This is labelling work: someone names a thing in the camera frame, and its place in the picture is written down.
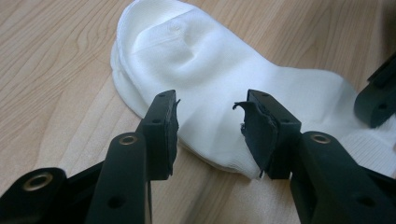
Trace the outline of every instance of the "wood grain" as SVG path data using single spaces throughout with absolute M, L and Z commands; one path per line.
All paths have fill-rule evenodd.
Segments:
M 190 0 L 263 57 L 320 68 L 355 89 L 396 50 L 391 0 Z M 139 118 L 111 79 L 110 49 L 129 1 L 0 1 L 0 193 L 56 166 L 76 174 Z M 217 170 L 179 146 L 153 183 L 155 223 L 299 223 L 288 181 Z

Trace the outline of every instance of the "wooden table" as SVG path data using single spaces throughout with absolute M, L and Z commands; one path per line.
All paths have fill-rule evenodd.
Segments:
M 190 0 L 273 63 L 334 71 L 357 91 L 396 50 L 392 0 Z M 130 1 L 0 1 L 0 193 L 40 167 L 76 174 L 139 118 L 109 65 Z M 154 223 L 299 223 L 289 181 L 249 180 L 178 149 Z

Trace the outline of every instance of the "table surface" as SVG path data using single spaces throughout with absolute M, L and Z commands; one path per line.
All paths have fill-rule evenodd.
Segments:
M 396 50 L 392 0 L 190 0 L 269 61 L 319 68 L 359 91 Z M 139 123 L 109 64 L 130 1 L 0 1 L 0 194 L 55 166 L 76 174 Z M 178 147 L 174 175 L 152 183 L 154 223 L 299 223 L 289 181 L 249 180 Z

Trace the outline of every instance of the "black plastic part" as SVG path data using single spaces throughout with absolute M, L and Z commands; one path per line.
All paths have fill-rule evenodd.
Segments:
M 139 133 L 114 138 L 85 223 L 150 223 L 146 140 Z
M 290 187 L 302 223 L 396 223 L 394 201 L 335 138 L 304 133 L 297 152 Z
M 396 112 L 396 53 L 368 81 L 356 98 L 354 110 L 361 121 L 375 128 Z
M 300 137 L 301 122 L 270 94 L 249 90 L 242 134 L 255 162 L 272 179 L 290 177 L 291 149 Z
M 0 200 L 0 223 L 48 222 L 65 181 L 64 171 L 58 168 L 23 175 Z
M 136 129 L 146 136 L 148 149 L 148 178 L 166 180 L 173 173 L 177 154 L 176 92 L 158 94 Z

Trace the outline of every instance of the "white fabric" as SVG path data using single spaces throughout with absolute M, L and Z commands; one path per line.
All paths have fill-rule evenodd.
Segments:
M 396 118 L 369 130 L 353 114 L 356 92 L 338 75 L 270 63 L 201 9 L 176 0 L 140 0 L 120 17 L 111 52 L 115 86 L 143 117 L 156 94 L 176 90 L 178 136 L 221 169 L 257 178 L 240 133 L 248 89 L 272 94 L 303 123 L 302 132 L 338 138 L 362 164 L 396 171 Z

